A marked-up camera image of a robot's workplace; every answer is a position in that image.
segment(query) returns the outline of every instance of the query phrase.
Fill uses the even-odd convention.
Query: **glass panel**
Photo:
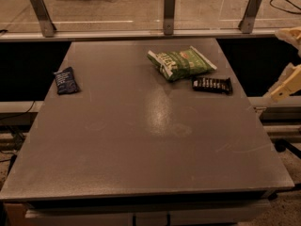
[[[163,0],[44,0],[58,31],[162,29]]]
[[[8,32],[40,32],[29,0],[0,0],[0,29]]]
[[[29,0],[0,0],[0,29],[40,32]],[[300,0],[290,0],[301,7]],[[164,0],[44,0],[58,31],[162,31]],[[176,0],[176,30],[237,29],[248,0]],[[301,12],[285,0],[272,5]],[[292,14],[263,0],[255,28],[299,26],[300,14]]]

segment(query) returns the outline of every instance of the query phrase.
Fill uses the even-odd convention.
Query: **chip bag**
[[[217,69],[209,59],[193,46],[180,52],[155,54],[149,51],[148,58],[166,80],[170,82]]]

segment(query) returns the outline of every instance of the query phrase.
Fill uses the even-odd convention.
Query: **metal post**
[[[244,18],[239,24],[239,28],[244,34],[252,33],[261,1],[262,0],[248,0]]]
[[[165,35],[172,35],[175,20],[176,0],[164,0],[164,23],[163,30]]]
[[[40,23],[40,29],[44,37],[52,37],[55,34],[55,25],[52,23],[43,0],[30,0]]]

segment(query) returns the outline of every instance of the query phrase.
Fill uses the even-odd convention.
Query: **dark wrapper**
[[[73,74],[73,68],[55,73],[55,81],[57,85],[57,94],[72,94],[79,90]]]

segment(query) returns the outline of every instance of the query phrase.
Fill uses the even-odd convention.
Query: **floor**
[[[12,33],[39,32],[40,25],[29,0],[0,0],[0,29]],[[300,0],[291,0],[300,4]],[[163,0],[44,0],[58,31],[158,30],[163,26]],[[256,27],[286,27],[301,24],[300,15],[272,8],[263,0]],[[177,0],[175,29],[237,28],[247,0]],[[283,0],[278,7],[296,11]],[[301,143],[295,143],[301,149]],[[7,174],[13,142],[8,132],[0,134],[0,186]],[[301,160],[286,151],[280,153],[295,183],[301,183]],[[271,201],[271,209],[240,226],[294,226],[301,222],[301,193],[282,192]]]

